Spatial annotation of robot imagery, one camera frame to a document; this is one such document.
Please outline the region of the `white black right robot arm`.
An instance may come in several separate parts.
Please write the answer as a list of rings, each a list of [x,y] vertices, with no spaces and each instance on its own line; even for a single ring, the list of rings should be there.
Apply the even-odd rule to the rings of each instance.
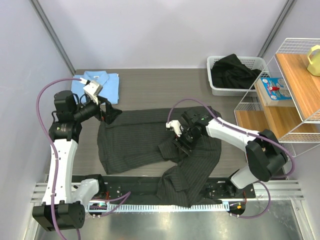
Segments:
[[[168,119],[166,128],[174,131],[174,144],[186,154],[195,148],[201,137],[222,140],[245,153],[247,165],[225,181],[226,193],[233,198],[257,181],[268,182],[288,162],[285,148],[272,131],[249,130],[230,124],[211,110],[206,113],[187,110],[179,120]]]

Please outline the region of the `dark pinstriped long sleeve shirt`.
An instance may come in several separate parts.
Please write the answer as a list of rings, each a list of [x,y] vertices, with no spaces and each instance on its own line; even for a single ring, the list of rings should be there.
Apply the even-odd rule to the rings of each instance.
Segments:
[[[190,155],[174,145],[175,133],[166,130],[168,108],[124,111],[108,125],[101,122],[97,145],[100,162],[108,175],[123,173],[145,165],[172,161],[165,173],[185,177],[210,176],[218,164],[222,142],[202,136]]]

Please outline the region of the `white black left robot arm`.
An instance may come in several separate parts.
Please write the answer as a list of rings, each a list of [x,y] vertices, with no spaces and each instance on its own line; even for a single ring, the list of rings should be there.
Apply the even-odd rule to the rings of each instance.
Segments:
[[[107,187],[101,174],[92,174],[72,190],[72,176],[75,153],[78,148],[82,122],[95,117],[110,125],[122,114],[113,108],[103,97],[76,103],[76,95],[63,90],[54,95],[52,116],[54,121],[49,128],[51,162],[45,194],[41,205],[32,210],[33,218],[47,231],[80,229],[85,222],[86,207],[95,198],[102,199]]]

